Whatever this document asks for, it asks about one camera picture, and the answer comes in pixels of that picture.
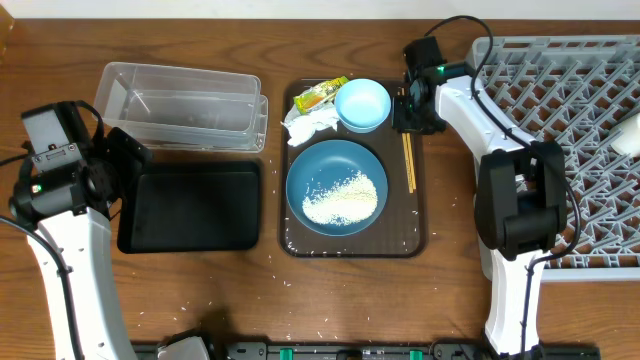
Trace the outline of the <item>white cup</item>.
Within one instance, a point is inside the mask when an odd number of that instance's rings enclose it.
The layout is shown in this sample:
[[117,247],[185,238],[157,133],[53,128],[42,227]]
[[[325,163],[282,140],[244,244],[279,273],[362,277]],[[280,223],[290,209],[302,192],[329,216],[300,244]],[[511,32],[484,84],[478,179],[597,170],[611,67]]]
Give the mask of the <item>white cup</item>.
[[619,155],[638,157],[640,153],[639,114],[630,116],[614,128],[612,149]]

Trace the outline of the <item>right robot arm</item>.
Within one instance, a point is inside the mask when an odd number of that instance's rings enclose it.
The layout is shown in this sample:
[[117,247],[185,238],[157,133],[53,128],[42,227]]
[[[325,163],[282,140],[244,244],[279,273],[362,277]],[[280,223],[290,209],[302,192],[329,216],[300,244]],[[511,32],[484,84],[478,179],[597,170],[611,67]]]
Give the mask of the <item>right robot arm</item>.
[[484,325],[491,355],[531,359],[539,347],[542,259],[567,224],[562,150],[519,129],[465,63],[412,65],[405,80],[393,100],[394,125],[424,134],[451,127],[474,156],[474,221],[491,268]]

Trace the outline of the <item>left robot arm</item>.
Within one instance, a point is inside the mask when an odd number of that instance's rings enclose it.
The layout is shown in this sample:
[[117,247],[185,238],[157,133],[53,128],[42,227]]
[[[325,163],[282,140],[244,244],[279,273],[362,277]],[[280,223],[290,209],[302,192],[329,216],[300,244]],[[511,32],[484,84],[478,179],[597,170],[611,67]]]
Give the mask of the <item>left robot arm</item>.
[[58,359],[137,360],[152,348],[131,344],[115,290],[111,227],[88,209],[49,217],[34,230],[22,226],[44,281]]

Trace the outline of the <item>wooden chopstick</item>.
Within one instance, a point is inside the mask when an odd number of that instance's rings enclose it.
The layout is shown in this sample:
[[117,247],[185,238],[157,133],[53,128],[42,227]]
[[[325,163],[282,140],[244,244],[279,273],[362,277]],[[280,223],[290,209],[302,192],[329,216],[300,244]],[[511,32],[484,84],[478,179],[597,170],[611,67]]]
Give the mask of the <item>wooden chopstick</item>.
[[410,136],[409,133],[406,133],[406,134],[407,134],[406,137],[407,137],[408,146],[409,146],[409,149],[410,149],[409,153],[410,153],[411,162],[412,162],[413,181],[414,181],[414,188],[415,188],[414,192],[415,192],[417,190],[417,185],[416,185],[416,177],[415,177],[415,165],[414,165],[414,158],[413,158],[413,151],[412,151],[411,136]]
[[407,134],[400,131],[401,134],[401,139],[402,139],[402,144],[403,144],[403,152],[404,152],[404,160],[405,160],[405,168],[406,168],[406,175],[407,175],[407,182],[408,182],[408,188],[409,188],[409,194],[413,194],[414,193],[414,181],[413,181],[413,170],[412,170],[412,162],[411,162],[411,156],[409,153],[409,146],[408,146],[408,142],[407,142]]

